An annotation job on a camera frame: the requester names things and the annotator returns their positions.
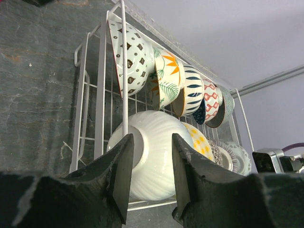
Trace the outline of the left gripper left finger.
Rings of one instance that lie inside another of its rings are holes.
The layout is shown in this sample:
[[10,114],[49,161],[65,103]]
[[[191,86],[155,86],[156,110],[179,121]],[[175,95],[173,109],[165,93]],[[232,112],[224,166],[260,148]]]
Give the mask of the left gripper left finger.
[[126,223],[134,138],[127,134],[109,152],[66,177],[74,185],[71,222],[74,225]]

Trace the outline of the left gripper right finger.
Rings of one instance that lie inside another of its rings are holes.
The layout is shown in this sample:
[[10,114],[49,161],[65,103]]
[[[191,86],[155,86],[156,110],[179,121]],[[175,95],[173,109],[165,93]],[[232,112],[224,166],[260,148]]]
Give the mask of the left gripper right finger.
[[196,152],[182,137],[172,135],[172,161],[178,218],[236,221],[245,211],[236,183],[243,178]]

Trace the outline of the brown scale patterned bowl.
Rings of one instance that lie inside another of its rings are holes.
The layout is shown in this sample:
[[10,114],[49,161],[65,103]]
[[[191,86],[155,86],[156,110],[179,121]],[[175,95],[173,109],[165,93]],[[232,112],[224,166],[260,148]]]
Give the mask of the brown scale patterned bowl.
[[214,143],[214,141],[212,139],[208,139],[208,142],[210,144],[212,154],[213,154],[214,159],[215,159],[215,163],[217,165],[221,166],[221,167],[224,167],[222,154],[221,154],[218,146]]

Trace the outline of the purple striped bowl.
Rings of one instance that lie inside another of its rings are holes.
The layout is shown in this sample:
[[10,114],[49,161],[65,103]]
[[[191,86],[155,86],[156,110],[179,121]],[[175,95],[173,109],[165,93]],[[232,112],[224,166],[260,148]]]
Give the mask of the purple striped bowl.
[[239,165],[235,153],[223,141],[213,140],[215,145],[219,148],[222,155],[223,167],[231,172],[237,173]]

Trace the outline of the multicolour bowl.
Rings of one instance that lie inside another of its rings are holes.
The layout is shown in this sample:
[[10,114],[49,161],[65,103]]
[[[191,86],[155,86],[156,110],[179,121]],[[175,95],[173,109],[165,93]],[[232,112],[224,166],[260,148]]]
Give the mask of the multicolour bowl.
[[233,162],[233,172],[248,176],[252,168],[249,154],[242,146],[233,141],[224,141],[224,144],[233,152],[233,158],[236,158],[236,161]]

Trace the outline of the yellow teal sun bowl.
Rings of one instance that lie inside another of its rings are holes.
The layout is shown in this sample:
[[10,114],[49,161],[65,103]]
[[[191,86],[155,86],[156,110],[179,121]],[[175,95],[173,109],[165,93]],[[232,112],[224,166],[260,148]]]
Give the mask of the yellow teal sun bowl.
[[202,154],[203,156],[214,162],[215,158],[212,153],[211,146],[207,138],[203,135],[203,133],[199,129],[188,123],[182,122],[182,124],[184,124],[184,126],[187,128],[188,132],[191,135],[194,144],[194,149],[198,153]]

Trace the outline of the plain white bowl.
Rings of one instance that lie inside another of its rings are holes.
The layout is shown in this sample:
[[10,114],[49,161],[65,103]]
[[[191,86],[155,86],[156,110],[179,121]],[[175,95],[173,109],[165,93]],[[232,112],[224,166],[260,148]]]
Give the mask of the plain white bowl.
[[129,116],[128,132],[134,139],[130,196],[146,201],[173,196],[172,135],[194,146],[185,125],[165,112],[148,110]]

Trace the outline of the blue triangle patterned bowl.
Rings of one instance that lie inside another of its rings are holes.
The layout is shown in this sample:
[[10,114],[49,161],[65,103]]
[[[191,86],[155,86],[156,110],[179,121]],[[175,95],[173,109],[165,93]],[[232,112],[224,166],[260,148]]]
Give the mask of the blue triangle patterned bowl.
[[203,79],[204,94],[201,104],[192,115],[198,124],[211,121],[219,111],[219,92],[215,84],[208,79]]

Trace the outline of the grey geometric patterned bowl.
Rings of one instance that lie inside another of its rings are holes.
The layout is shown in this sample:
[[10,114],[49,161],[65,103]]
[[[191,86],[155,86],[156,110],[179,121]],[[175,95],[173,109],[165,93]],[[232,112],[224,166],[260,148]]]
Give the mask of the grey geometric patterned bowl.
[[222,124],[226,123],[232,116],[235,107],[235,102],[230,92],[221,85],[216,85],[216,88],[220,90],[223,101],[222,105],[219,106],[215,117],[210,121],[206,121],[206,125],[210,128],[218,128]]

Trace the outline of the white wire dish rack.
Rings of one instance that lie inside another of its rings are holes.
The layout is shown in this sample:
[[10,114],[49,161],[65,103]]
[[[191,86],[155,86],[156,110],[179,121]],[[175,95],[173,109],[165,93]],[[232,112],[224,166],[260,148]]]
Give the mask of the white wire dish rack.
[[[126,26],[126,11],[131,14],[132,10],[137,10],[138,12],[134,12],[137,17],[143,17],[139,15],[139,9],[136,9],[135,5],[131,6],[130,0],[115,0],[115,5],[106,12],[106,16],[104,19],[101,19],[101,22],[97,24],[97,26],[91,31],[88,32],[84,38],[84,41],[75,49],[74,52],[74,65],[75,67],[80,67],[80,75],[79,75],[79,85],[77,92],[77,104],[76,104],[76,122],[74,127],[74,139],[73,139],[73,149],[72,150],[72,161],[70,164],[69,174],[78,170],[78,162],[81,160],[84,154],[85,142],[86,140],[94,141],[94,160],[99,158],[104,154],[104,130],[105,130],[105,78],[106,78],[106,46],[107,46],[107,23],[109,19],[118,20],[118,22],[122,22],[124,26]],[[115,11],[120,8],[122,16],[119,17]],[[97,85],[91,84],[89,82],[90,76],[86,72],[86,63],[87,63],[87,49],[88,42],[92,36],[96,34],[97,31],[100,30],[100,44],[99,44],[99,58],[98,58],[98,72],[97,72]],[[95,106],[95,114],[101,115],[101,122],[97,122],[95,124],[95,137],[89,138],[86,137],[86,126],[87,126],[87,117],[88,117],[88,106],[89,106],[89,92],[90,88],[96,88],[96,106]],[[242,115],[244,117],[247,134],[250,142],[250,147],[254,150],[254,145],[250,133],[250,129],[247,122],[246,113],[242,104],[241,95],[245,94],[245,92],[249,92],[249,88],[243,87],[242,89],[233,89],[230,93],[233,96],[237,96],[239,99],[240,108],[242,111]],[[229,127],[231,131],[231,135],[233,140],[239,142],[240,136],[237,134],[237,128],[235,126],[236,120],[234,120],[233,116],[229,118]],[[96,138],[101,137],[101,142],[98,142]],[[129,202],[128,204],[128,212],[129,211],[137,211],[142,209],[156,208],[166,205],[173,205],[176,203],[176,200],[166,199],[161,200],[159,203],[152,201],[140,201],[135,200]]]

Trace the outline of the red patterned bowl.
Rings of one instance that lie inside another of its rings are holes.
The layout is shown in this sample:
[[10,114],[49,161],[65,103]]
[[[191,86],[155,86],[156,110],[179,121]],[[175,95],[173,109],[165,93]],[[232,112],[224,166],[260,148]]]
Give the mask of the red patterned bowl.
[[[122,23],[108,21],[120,94],[123,97]],[[138,93],[155,70],[152,44],[132,25],[126,25],[128,95]]]

